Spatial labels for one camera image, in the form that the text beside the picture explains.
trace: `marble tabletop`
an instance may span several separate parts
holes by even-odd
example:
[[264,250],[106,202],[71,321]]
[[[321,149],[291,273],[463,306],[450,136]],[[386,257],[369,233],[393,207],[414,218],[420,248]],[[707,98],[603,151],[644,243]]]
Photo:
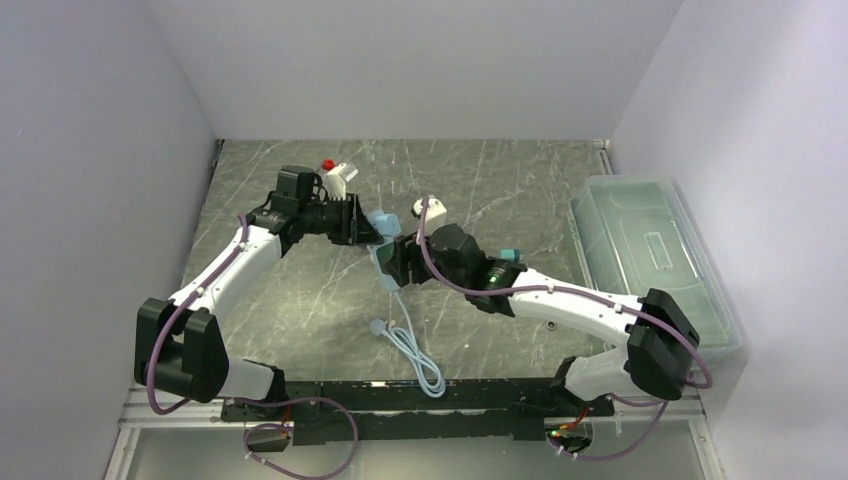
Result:
[[[397,213],[415,227],[413,202],[426,194],[448,208],[448,223],[497,254],[582,284],[567,222],[568,200],[601,174],[592,142],[528,140],[226,141],[203,205],[185,270],[188,283],[232,239],[236,214],[274,188],[283,165],[354,162],[349,184],[363,210]],[[552,376],[570,355],[597,352],[597,339],[537,319],[478,311],[435,281],[402,291],[421,348],[447,378]],[[231,355],[274,364],[290,380],[413,379],[409,362],[368,329],[381,317],[405,326],[364,248],[307,236],[260,276],[222,325]]]

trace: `storage box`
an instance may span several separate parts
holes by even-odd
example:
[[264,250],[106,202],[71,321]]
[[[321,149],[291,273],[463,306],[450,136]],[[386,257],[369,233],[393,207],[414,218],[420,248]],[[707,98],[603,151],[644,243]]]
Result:
[[571,209],[594,288],[671,294],[701,335],[698,351],[710,366],[741,346],[724,294],[668,179],[590,177]]

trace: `clear plastic container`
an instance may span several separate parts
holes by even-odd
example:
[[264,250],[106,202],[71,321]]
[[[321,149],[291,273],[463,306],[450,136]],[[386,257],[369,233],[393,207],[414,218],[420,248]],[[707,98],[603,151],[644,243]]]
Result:
[[571,199],[594,287],[674,297],[701,335],[710,366],[742,345],[739,330],[709,261],[666,178],[595,176]]

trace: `white wall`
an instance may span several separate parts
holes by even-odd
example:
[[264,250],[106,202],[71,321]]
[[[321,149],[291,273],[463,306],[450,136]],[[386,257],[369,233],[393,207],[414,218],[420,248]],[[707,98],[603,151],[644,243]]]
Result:
[[613,138],[677,180],[751,342],[704,404],[728,478],[846,478],[848,3],[686,0]]
[[609,138],[682,0],[147,0],[219,138]]
[[214,139],[141,0],[0,21],[0,477],[101,478],[135,311],[177,286]]

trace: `floor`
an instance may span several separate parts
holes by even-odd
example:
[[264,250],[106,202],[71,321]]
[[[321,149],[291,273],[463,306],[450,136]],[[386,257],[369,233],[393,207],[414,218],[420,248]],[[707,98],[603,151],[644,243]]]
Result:
[[[490,254],[518,248],[528,265],[562,281],[583,283],[567,222],[568,200],[601,174],[591,142],[515,140],[227,141],[203,206],[184,282],[232,239],[237,213],[274,188],[287,164],[317,167],[324,158],[354,162],[349,189],[363,210],[401,216],[434,194]],[[412,379],[414,373],[368,321],[403,322],[381,290],[361,248],[306,237],[261,276],[222,326],[231,355],[274,364],[291,380]],[[447,378],[551,376],[564,357],[597,352],[597,340],[535,319],[479,312],[428,282],[403,291],[421,347]]]

